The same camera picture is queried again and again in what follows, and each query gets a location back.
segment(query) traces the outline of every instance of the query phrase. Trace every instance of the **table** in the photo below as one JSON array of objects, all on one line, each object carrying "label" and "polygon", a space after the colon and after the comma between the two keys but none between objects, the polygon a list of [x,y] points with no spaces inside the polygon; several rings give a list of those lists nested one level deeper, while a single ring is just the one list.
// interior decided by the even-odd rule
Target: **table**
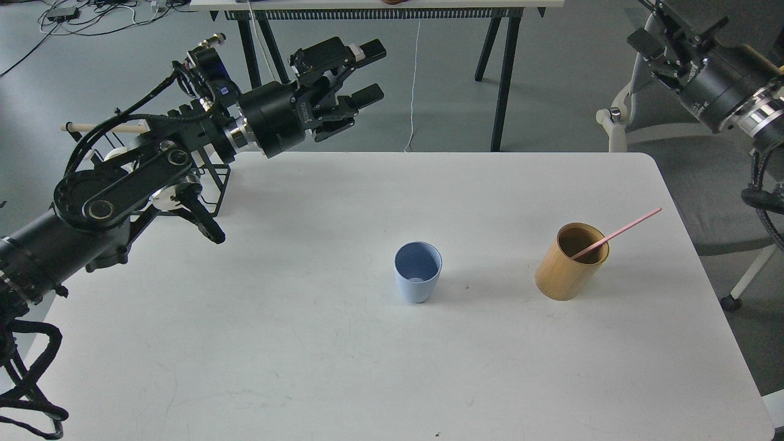
[{"label": "table", "polygon": [[[657,206],[574,300],[536,289],[561,225]],[[218,221],[219,246],[158,218],[127,265],[67,281],[39,383],[65,439],[773,436],[645,155],[245,153]],[[414,240],[444,258],[424,304],[394,284]]]},{"label": "table", "polygon": [[[517,49],[517,34],[520,30],[520,17],[526,7],[536,7],[539,15],[544,16],[548,7],[561,7],[564,0],[414,0],[398,5],[387,5],[380,0],[263,0],[251,4],[258,20],[265,43],[281,82],[289,80],[286,65],[283,64],[278,44],[275,42],[269,20],[374,20],[374,19],[421,19],[421,18],[490,18],[485,43],[479,56],[474,80],[480,82],[485,75],[490,52],[498,34],[501,19],[509,17],[506,31],[498,102],[495,107],[490,151],[500,151],[503,124],[506,118],[506,105],[512,80],[514,54]],[[191,0],[190,10],[210,11],[215,20],[218,11],[224,11],[226,18],[236,20],[239,27],[245,62],[252,87],[261,86],[259,66],[256,61],[250,27],[250,13],[247,2],[235,0]]]}]

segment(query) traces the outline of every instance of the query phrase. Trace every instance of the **cup rim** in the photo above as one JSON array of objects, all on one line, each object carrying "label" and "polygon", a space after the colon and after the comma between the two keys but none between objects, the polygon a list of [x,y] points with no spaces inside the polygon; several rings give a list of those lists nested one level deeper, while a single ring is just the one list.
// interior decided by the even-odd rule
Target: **cup rim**
[{"label": "cup rim", "polygon": [[[584,222],[570,222],[570,223],[564,225],[563,227],[558,229],[558,233],[556,233],[556,235],[555,235],[555,243],[558,245],[558,251],[560,251],[561,254],[563,256],[567,257],[569,260],[571,260],[572,257],[568,256],[564,252],[564,250],[561,248],[561,243],[560,243],[560,241],[558,239],[561,237],[561,233],[563,233],[564,231],[566,231],[568,229],[571,229],[571,228],[581,228],[583,230],[591,231],[591,232],[593,232],[593,233],[595,233],[595,234],[600,236],[599,240],[601,240],[601,239],[603,239],[605,237],[604,233],[602,233],[599,230],[599,228],[596,228],[596,227],[594,227],[591,224],[586,224]],[[595,261],[595,262],[592,262],[592,263],[589,263],[589,264],[587,264],[585,262],[581,262],[581,261],[573,261],[573,262],[575,262],[576,264],[585,265],[585,266],[601,265],[608,259],[608,257],[610,257],[610,242],[605,242],[602,246],[599,247],[599,250],[602,251],[602,253],[601,253],[601,256],[599,257],[599,259],[597,261]]]}]

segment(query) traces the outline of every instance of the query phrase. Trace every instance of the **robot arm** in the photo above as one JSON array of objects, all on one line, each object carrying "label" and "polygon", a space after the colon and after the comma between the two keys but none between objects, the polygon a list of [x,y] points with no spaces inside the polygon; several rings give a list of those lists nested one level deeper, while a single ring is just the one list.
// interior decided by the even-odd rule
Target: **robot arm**
[{"label": "robot arm", "polygon": [[715,34],[727,24],[726,16],[692,26],[679,0],[639,1],[654,15],[659,32],[637,29],[629,44],[703,125],[714,133],[738,127],[754,139],[752,178],[741,196],[784,250],[784,236],[768,217],[784,214],[784,183],[762,189],[768,160],[784,145],[784,72],[749,46],[721,45]]},{"label": "robot arm", "polygon": [[[16,384],[0,395],[0,407],[45,412],[55,432],[47,434],[6,417],[0,422],[57,439],[62,436],[60,421],[67,417],[35,385],[54,358],[60,333],[44,323],[18,320],[31,304],[52,290],[67,296],[62,283],[81,268],[92,272],[127,263],[133,242],[163,210],[195,224],[213,242],[224,241],[225,234],[198,199],[202,152],[209,149],[226,164],[242,151],[261,151],[271,158],[302,142],[306,131],[318,142],[351,127],[360,109],[383,98],[377,84],[350,97],[336,95],[356,69],[386,56],[378,40],[344,46],[335,37],[300,49],[291,57],[295,81],[271,82],[241,93],[214,49],[224,39],[213,35],[189,51],[184,63],[172,62],[173,72],[164,82],[79,139],[55,188],[52,207],[0,239],[0,366]],[[190,104],[167,115],[133,114],[174,82],[193,98]],[[229,108],[236,108],[238,115]],[[95,160],[93,168],[78,169],[105,133],[138,119],[151,129],[136,138],[134,148]],[[16,350],[14,332],[49,336],[50,345],[29,371]],[[30,400],[22,401],[23,396]]]}]

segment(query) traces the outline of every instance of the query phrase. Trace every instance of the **pink straw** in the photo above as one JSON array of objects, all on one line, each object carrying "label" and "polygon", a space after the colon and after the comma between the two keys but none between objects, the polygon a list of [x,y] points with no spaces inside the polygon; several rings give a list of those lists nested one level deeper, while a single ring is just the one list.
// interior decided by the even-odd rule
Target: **pink straw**
[{"label": "pink straw", "polygon": [[580,251],[579,253],[577,253],[574,256],[572,256],[571,259],[573,261],[576,261],[577,259],[579,259],[583,255],[585,255],[586,253],[590,253],[591,251],[595,250],[596,248],[599,248],[600,246],[602,246],[605,243],[607,243],[610,239],[612,239],[612,238],[616,237],[617,235],[623,233],[624,231],[628,230],[629,228],[632,228],[634,225],[637,225],[640,222],[648,219],[649,217],[653,216],[654,214],[657,214],[659,211],[662,211],[662,207],[659,207],[656,210],[651,211],[650,213],[646,214],[645,216],[643,216],[643,217],[637,219],[636,221],[632,222],[631,224],[628,224],[627,226],[619,229],[618,231],[616,231],[616,232],[612,233],[611,235],[605,237],[604,239],[600,240],[599,242],[596,242],[593,245],[589,246],[588,248],[585,248],[583,251]]}]

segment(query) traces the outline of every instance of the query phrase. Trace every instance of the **gray floor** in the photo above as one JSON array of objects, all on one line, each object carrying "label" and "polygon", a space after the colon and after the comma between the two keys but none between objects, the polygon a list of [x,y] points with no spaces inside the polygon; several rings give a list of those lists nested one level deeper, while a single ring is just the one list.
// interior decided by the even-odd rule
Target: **gray floor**
[{"label": "gray floor", "polygon": [[[42,3],[0,6],[0,70],[42,38],[35,23]],[[149,15],[140,11],[138,20]],[[527,9],[502,143],[504,151],[604,151],[607,138],[593,121],[628,81],[634,52],[626,36],[645,11],[634,0],[567,0],[540,18]],[[106,17],[90,31],[129,23],[129,11]],[[344,92],[378,82],[386,98],[362,112],[357,125],[306,151],[402,150],[411,131],[412,72],[418,20],[278,21],[272,27],[283,54],[340,36],[345,43],[380,38],[386,59],[357,73]],[[487,151],[495,111],[501,45],[486,80],[473,81],[487,20],[422,20],[414,90],[414,151]],[[138,100],[169,73],[170,60],[213,32],[224,32],[220,50],[229,72],[249,88],[238,31],[221,16],[172,13],[144,27],[101,37],[57,36],[0,78],[0,231],[8,234],[43,212],[73,148],[61,123],[99,122],[115,107]],[[499,38],[503,39],[505,25]],[[263,78],[268,81],[269,75]],[[147,107],[175,108],[186,100],[167,91]],[[725,296],[753,253],[703,259],[718,297]],[[779,254],[744,295],[728,321],[760,393],[784,388],[784,258]]]}]

